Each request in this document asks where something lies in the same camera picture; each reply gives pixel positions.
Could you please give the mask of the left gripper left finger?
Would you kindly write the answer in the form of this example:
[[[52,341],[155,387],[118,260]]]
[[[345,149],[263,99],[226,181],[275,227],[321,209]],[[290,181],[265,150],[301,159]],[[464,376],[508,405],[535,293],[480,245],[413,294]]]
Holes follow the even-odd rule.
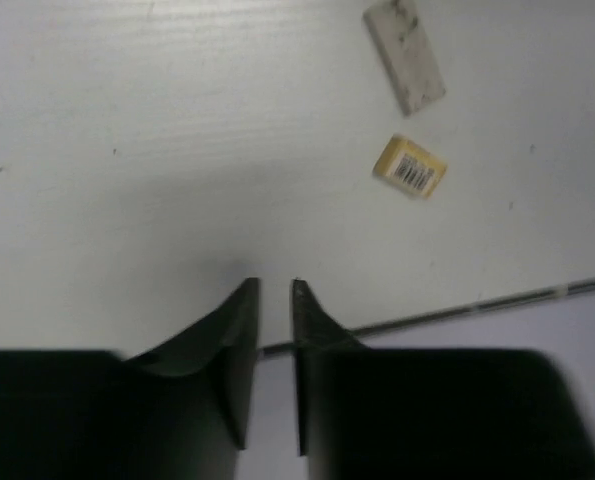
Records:
[[[0,350],[0,479],[232,479],[246,446],[260,282],[129,359]]]

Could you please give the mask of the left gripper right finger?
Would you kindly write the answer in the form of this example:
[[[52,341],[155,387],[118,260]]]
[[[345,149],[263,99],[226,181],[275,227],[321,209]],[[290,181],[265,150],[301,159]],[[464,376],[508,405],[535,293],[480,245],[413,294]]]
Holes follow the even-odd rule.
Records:
[[[312,479],[595,479],[595,442],[535,350],[371,348],[291,286],[299,452]]]

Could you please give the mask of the yellow eraser with barcode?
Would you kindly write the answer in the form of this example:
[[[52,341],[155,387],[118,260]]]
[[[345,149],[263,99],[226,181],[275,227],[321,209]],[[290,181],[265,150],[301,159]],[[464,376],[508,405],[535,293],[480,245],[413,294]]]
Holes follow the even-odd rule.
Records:
[[[394,135],[375,163],[372,174],[415,198],[426,199],[436,189],[447,165],[416,142]]]

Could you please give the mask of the white eraser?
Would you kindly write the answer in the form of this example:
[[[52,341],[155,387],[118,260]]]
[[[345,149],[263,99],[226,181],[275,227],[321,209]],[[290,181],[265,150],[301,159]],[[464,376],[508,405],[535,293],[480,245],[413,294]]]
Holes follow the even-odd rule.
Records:
[[[446,94],[446,86],[414,1],[379,1],[363,14],[394,95],[409,117]]]

